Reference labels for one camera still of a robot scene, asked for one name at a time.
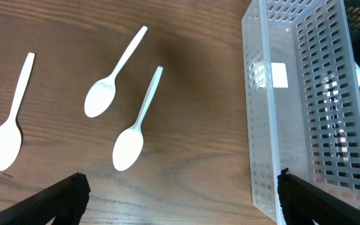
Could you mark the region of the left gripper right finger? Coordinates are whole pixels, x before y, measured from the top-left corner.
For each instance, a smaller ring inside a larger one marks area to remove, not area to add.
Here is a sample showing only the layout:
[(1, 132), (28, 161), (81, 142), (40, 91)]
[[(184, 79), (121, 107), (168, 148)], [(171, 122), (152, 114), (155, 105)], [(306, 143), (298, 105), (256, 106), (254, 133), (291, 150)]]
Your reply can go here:
[(287, 225), (360, 225), (360, 210), (283, 169), (277, 191)]

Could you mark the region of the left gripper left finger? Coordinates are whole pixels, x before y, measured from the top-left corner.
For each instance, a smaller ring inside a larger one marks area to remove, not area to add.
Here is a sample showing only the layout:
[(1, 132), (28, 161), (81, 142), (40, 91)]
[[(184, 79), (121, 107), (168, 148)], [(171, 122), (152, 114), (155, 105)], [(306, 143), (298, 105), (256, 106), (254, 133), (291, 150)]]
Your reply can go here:
[(79, 224), (89, 202), (87, 177), (75, 173), (0, 212), (0, 224)]

